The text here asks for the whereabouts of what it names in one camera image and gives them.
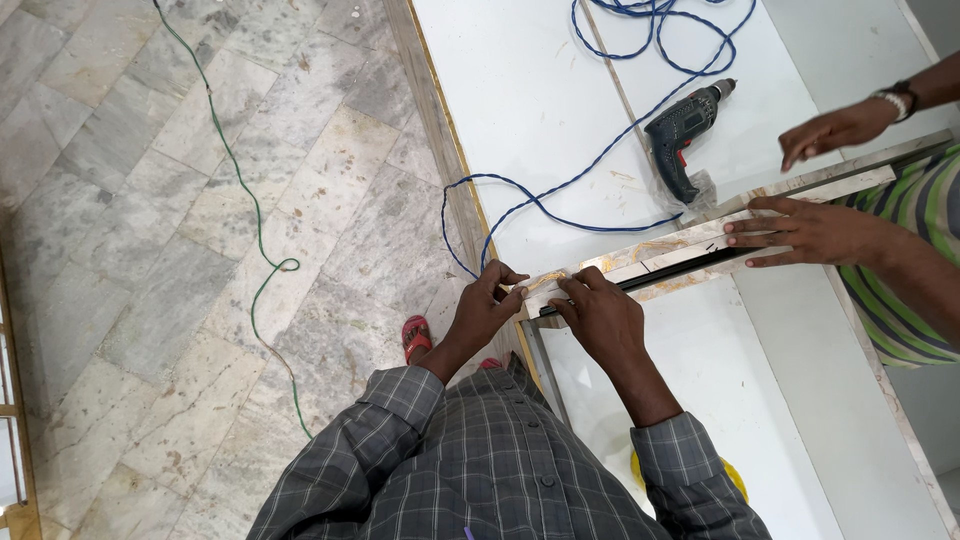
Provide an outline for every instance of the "striped shirt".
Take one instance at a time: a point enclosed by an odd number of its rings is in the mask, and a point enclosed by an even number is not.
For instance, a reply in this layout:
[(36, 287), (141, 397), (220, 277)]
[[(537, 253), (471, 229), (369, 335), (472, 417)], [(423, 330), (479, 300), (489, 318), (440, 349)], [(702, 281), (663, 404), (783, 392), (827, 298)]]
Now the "striped shirt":
[[(960, 145), (898, 171), (897, 179), (834, 201), (918, 234), (960, 265)], [(862, 266), (839, 268), (880, 360), (916, 367), (960, 360), (947, 341)]]
[(656, 521), (516, 356), (447, 390), (416, 366), (377, 371), (284, 470), (248, 539), (769, 538), (692, 415), (630, 435)]

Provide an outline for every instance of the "marble floor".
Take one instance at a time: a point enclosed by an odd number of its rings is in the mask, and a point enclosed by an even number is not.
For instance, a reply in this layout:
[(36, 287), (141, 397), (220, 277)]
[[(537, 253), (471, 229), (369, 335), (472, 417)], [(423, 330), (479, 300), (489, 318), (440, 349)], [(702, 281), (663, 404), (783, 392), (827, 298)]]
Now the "marble floor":
[[(380, 0), (161, 0), (322, 429), (466, 284)], [(244, 538), (306, 443), (270, 271), (141, 0), (0, 0), (0, 242), (48, 540)], [(455, 231), (452, 237), (459, 237)]]

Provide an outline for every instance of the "power drill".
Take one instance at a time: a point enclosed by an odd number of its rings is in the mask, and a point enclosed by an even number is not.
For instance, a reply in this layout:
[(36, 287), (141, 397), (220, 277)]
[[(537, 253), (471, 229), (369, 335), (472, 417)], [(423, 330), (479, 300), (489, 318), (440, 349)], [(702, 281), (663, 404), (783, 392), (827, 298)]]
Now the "power drill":
[(663, 183), (673, 196), (689, 205), (700, 189), (686, 176), (686, 161), (681, 150), (705, 133), (717, 119), (717, 104), (736, 88), (733, 79), (720, 79), (678, 101), (655, 118), (643, 131), (650, 136), (650, 151)]

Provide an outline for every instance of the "shirt cuff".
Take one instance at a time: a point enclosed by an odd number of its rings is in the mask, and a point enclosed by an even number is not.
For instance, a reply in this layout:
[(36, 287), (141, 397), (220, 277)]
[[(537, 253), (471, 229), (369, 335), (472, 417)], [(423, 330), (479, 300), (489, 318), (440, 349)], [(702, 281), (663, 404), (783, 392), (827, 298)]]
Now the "shirt cuff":
[(374, 371), (356, 403), (386, 409), (423, 433), (443, 396), (444, 384), (436, 375), (421, 367), (405, 366)]
[(630, 436), (648, 483), (691, 485), (724, 470), (704, 425), (689, 412), (649, 428), (631, 429)]

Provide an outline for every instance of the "shirt sleeve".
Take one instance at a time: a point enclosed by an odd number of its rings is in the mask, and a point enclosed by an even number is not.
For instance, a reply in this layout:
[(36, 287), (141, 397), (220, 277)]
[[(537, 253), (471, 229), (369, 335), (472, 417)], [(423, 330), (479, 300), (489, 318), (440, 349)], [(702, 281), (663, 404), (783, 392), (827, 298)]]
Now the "shirt sleeve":
[(352, 538), (373, 495), (417, 447), (443, 396), (443, 383), (421, 367), (373, 372), (363, 396), (283, 471), (248, 540), (306, 532)]
[(675, 539), (770, 538), (724, 471), (704, 426), (685, 412), (631, 430), (647, 498)]

